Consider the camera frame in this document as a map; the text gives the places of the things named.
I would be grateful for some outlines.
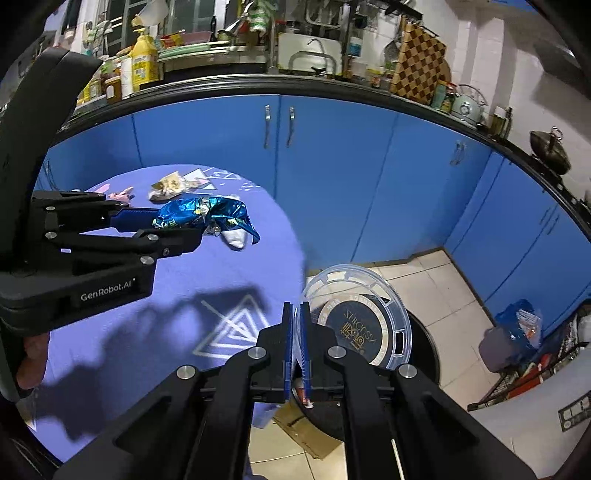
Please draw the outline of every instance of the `silver handle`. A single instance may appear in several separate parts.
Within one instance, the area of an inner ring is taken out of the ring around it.
[[[558,223],[558,220],[560,219],[560,214],[556,215],[556,220],[554,221],[554,223],[552,224],[552,226],[550,227],[550,230],[548,230],[548,232],[546,233],[546,235],[549,235],[552,233],[552,230],[554,230],[554,227],[556,226],[556,224]]]
[[[459,165],[459,163],[462,161],[460,158],[460,152],[462,151],[462,142],[457,141],[456,142],[456,149],[453,152],[453,157],[452,160],[449,162],[450,165]]]
[[[291,138],[293,137],[294,134],[294,122],[296,121],[296,109],[294,109],[292,106],[290,107],[290,133],[287,137],[287,146],[289,147],[291,145]]]
[[[269,148],[269,132],[271,130],[271,106],[265,105],[265,143],[263,148]]]
[[[542,217],[542,219],[540,220],[540,225],[541,225],[542,223],[544,223],[544,220],[546,219],[546,215],[548,215],[548,212],[549,212],[549,211],[550,211],[550,207],[548,207],[548,208],[546,209],[546,211],[544,212],[544,216],[543,216],[543,217]]]

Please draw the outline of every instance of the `transparent plastic lid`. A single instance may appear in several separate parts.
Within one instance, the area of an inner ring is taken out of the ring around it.
[[[408,363],[413,345],[408,313],[373,271],[348,264],[327,268],[306,285],[304,301],[310,303],[312,322],[331,327],[340,346],[359,352],[370,364],[395,369]],[[294,354],[302,365],[300,322],[294,326]]]

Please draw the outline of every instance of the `cardboard piece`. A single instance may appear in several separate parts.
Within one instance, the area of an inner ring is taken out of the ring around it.
[[[293,399],[275,412],[274,420],[312,458],[323,460],[341,444],[312,425]]]

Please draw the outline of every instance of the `human hand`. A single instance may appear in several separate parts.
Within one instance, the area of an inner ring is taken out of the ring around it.
[[[45,368],[49,352],[49,333],[42,333],[34,337],[25,337],[24,346],[27,356],[21,362],[17,371],[17,383],[23,390],[29,390],[39,385]]]

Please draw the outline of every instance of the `checkered cutting board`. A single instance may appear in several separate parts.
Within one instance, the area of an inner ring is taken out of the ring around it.
[[[419,103],[431,103],[445,51],[446,46],[431,34],[407,24],[390,91]]]

